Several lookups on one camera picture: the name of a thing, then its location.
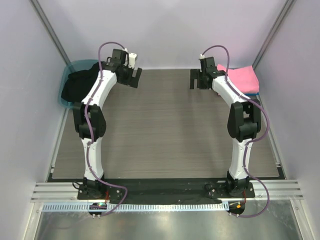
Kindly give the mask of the black t shirt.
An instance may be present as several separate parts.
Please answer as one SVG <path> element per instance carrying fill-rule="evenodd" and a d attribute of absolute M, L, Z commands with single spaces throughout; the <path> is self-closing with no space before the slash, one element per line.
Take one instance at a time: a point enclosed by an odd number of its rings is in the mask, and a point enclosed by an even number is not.
<path fill-rule="evenodd" d="M 95 84 L 99 72 L 99 63 L 96 62 L 90 69 L 68 74 L 62 89 L 61 98 L 72 104 L 81 102 Z"/>

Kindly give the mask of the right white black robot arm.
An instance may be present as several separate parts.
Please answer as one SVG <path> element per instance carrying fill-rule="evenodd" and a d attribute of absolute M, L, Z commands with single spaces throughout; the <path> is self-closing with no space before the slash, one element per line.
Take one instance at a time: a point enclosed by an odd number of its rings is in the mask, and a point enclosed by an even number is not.
<path fill-rule="evenodd" d="M 261 110 L 257 100 L 249 100 L 226 76 L 218 70 L 213 57 L 199 57 L 200 69 L 190 70 L 189 88 L 213 90 L 229 107 L 227 131 L 232 138 L 231 165 L 227 171 L 225 191 L 231 198 L 241 196 L 249 188 L 248 164 L 254 140 L 261 130 Z"/>

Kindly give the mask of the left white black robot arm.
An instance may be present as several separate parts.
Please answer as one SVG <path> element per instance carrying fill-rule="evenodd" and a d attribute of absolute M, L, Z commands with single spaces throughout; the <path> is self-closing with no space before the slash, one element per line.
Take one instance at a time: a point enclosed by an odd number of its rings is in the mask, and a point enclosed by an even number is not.
<path fill-rule="evenodd" d="M 85 159 L 85 173 L 79 185 L 79 200 L 102 199 L 107 193 L 102 167 L 102 139 L 107 129 L 103 105 L 115 84 L 137 88 L 142 69 L 135 69 L 137 54 L 127 49 L 114 49 L 106 61 L 97 62 L 96 80 L 80 101 L 73 105 L 75 131 L 78 133 Z"/>

